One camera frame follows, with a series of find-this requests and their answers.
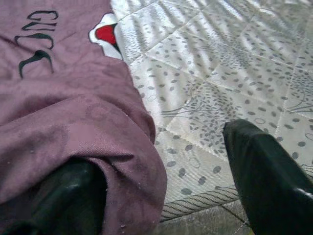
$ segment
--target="black lettering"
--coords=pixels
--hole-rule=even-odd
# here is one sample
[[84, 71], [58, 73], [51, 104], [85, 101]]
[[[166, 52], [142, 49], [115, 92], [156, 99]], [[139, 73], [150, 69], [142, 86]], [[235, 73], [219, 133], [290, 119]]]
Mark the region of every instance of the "black lettering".
[[46, 58], [49, 61], [50, 66], [51, 66], [51, 71], [53, 73], [52, 61], [48, 53], [46, 53], [43, 50], [37, 50], [35, 51], [35, 54], [32, 57], [28, 58], [27, 60], [23, 60], [19, 63], [19, 71], [20, 71], [21, 78], [23, 79], [23, 68], [25, 67], [25, 65], [35, 62], [35, 61], [39, 61], [42, 58]]
[[56, 26], [57, 25], [57, 23], [38, 23], [38, 22], [31, 22], [31, 23], [29, 23], [29, 24], [27, 24], [27, 25], [25, 25], [23, 28], [22, 28], [22, 30], [24, 30], [24, 31], [29, 31], [29, 30], [36, 30], [36, 31], [41, 31], [41, 30], [47, 30], [47, 31], [54, 31], [55, 29], [50, 29], [50, 28], [34, 28], [34, 29], [29, 29], [29, 27], [31, 27], [31, 26], [34, 26], [34, 25], [37, 25], [37, 24], [42, 24], [42, 25], [50, 25], [50, 26]]
[[27, 18], [29, 20], [40, 21], [41, 20], [40, 17], [33, 18], [33, 15], [36, 15], [36, 14], [54, 14], [55, 17], [53, 19], [51, 19], [51, 20], [56, 20], [59, 17], [59, 15], [58, 15], [58, 13], [56, 11], [34, 11], [30, 15], [28, 15]]
[[15, 36], [14, 37], [14, 41], [17, 45], [19, 45], [18, 43], [18, 39], [19, 38], [36, 38], [36, 39], [48, 39], [51, 41], [51, 46], [48, 47], [49, 50], [51, 50], [54, 46], [54, 43], [53, 43], [53, 39], [47, 35], [47, 34], [43, 34], [43, 33], [35, 33], [35, 34], [32, 34], [32, 35], [28, 35], [28, 36]]

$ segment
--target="black object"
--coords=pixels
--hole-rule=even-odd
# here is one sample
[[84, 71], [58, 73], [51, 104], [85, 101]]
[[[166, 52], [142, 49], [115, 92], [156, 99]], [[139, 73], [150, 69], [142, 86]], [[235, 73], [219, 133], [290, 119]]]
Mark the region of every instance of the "black object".
[[98, 235], [107, 184], [103, 172], [82, 159], [71, 159], [47, 176], [32, 201], [31, 219], [3, 235]]
[[246, 120], [227, 123], [224, 139], [254, 233], [313, 234], [313, 184], [276, 139]]

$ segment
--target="purple fabric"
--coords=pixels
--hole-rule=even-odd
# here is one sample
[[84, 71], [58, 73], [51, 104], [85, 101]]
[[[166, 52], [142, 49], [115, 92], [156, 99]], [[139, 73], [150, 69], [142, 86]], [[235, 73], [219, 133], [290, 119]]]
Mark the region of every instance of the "purple fabric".
[[159, 220], [166, 174], [153, 120], [127, 65], [88, 38], [108, 12], [109, 0], [1, 3], [0, 211], [10, 222], [7, 202], [72, 156], [105, 173], [103, 234], [147, 234]]

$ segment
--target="mattress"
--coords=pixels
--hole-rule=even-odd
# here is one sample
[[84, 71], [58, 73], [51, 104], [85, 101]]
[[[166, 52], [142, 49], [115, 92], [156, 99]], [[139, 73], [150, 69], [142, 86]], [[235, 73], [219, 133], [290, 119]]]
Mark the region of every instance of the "mattress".
[[112, 0], [112, 7], [167, 170], [162, 221], [238, 199], [222, 136], [232, 119], [275, 136], [313, 175], [312, 1]]

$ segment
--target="gray polka dot pattern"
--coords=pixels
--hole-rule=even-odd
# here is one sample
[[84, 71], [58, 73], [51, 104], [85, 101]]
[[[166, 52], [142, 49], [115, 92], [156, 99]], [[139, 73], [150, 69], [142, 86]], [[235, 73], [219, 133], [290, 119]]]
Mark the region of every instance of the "gray polka dot pattern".
[[312, 4], [126, 2], [112, 5], [157, 127], [167, 201], [234, 184], [222, 134], [233, 119], [273, 135], [300, 165], [313, 163]]

